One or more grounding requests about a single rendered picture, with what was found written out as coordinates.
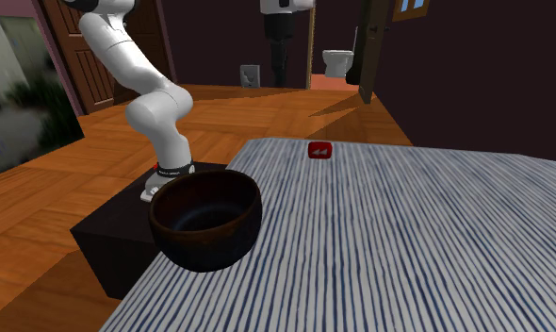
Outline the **blue white striped bed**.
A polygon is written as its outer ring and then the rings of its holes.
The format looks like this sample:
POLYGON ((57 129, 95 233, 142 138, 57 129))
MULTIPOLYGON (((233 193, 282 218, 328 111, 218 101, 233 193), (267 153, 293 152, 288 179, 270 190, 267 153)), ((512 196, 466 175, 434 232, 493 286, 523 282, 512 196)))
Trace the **blue white striped bed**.
POLYGON ((158 255, 99 332, 556 332, 556 161, 248 141, 253 249, 193 273, 158 255))

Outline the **dark brown bowl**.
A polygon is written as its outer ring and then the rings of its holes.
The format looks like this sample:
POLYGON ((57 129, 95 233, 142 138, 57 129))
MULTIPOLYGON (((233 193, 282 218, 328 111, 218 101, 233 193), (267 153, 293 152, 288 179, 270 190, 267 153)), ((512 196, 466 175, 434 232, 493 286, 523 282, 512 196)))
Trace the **dark brown bowl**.
POLYGON ((164 185, 148 213, 157 248, 197 273, 227 268, 255 244, 262 222, 261 192, 248 175, 213 170, 164 185))

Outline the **wood framed blue picture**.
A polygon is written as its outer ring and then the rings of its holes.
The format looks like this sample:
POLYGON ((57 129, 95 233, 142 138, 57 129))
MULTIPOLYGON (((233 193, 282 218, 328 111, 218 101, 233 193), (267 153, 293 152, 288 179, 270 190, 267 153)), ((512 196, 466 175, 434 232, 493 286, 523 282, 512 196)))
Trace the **wood framed blue picture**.
POLYGON ((396 0, 393 10, 393 22, 424 17, 430 0, 396 0))

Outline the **brown panelled door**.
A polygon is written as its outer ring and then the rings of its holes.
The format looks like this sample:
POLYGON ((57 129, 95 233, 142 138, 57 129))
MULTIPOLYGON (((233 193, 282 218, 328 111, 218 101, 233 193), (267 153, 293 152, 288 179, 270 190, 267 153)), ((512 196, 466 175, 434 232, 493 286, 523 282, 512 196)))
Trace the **brown panelled door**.
MULTIPOLYGON (((82 13, 60 0, 33 0, 50 26, 74 91, 86 114, 130 101, 138 96, 114 80, 94 55, 78 28, 82 13)), ((159 72, 176 79, 165 31, 161 0, 140 0, 129 15, 126 31, 159 72)))

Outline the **large window with greenery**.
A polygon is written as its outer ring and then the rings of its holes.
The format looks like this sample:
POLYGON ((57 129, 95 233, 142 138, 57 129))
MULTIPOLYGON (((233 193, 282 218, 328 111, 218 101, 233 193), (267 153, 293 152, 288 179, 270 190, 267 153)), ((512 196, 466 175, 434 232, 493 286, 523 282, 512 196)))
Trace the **large window with greenery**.
POLYGON ((0 15, 0 174, 83 137, 37 21, 0 15))

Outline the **small grey wall box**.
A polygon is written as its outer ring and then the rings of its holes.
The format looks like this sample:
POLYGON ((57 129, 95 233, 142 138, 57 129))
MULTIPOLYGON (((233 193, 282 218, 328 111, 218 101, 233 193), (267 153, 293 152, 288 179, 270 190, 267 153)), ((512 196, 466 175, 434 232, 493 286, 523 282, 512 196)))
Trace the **small grey wall box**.
POLYGON ((260 87, 260 66, 256 64, 241 65, 239 67, 240 83, 242 88, 260 87))

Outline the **white toilet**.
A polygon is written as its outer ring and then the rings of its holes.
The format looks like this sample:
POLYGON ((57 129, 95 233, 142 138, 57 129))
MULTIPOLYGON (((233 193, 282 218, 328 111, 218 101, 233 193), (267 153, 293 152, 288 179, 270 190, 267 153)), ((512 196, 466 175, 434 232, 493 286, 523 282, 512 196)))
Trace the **white toilet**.
POLYGON ((322 58, 325 63, 324 75, 328 78, 345 78, 352 67, 358 35, 357 26, 354 29, 354 39, 351 50, 323 50, 322 58))

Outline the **red cube with arrows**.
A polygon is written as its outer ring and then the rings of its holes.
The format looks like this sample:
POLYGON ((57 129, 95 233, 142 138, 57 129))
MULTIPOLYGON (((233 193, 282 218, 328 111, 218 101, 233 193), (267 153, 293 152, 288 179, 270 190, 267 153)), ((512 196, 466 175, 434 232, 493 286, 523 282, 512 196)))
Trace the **red cube with arrows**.
POLYGON ((333 145, 328 141, 310 141, 307 155, 314 159, 329 159, 333 153, 333 145))

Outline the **dark open door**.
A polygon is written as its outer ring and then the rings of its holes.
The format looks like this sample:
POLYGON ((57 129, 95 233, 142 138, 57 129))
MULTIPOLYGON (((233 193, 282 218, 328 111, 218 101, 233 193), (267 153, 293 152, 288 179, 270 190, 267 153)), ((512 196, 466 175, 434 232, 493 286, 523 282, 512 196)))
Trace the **dark open door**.
POLYGON ((365 104, 372 99, 384 33, 388 30, 386 24, 395 1, 360 0, 354 55, 346 82, 358 86, 358 93, 365 104))

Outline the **black robot stand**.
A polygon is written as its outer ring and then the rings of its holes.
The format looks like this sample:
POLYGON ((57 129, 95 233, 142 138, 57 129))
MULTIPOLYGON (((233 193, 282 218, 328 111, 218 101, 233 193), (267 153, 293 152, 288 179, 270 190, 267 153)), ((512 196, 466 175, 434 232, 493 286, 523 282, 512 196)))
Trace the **black robot stand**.
POLYGON ((122 300, 159 250, 148 223, 149 204, 140 199, 148 170, 71 228, 106 295, 122 300))

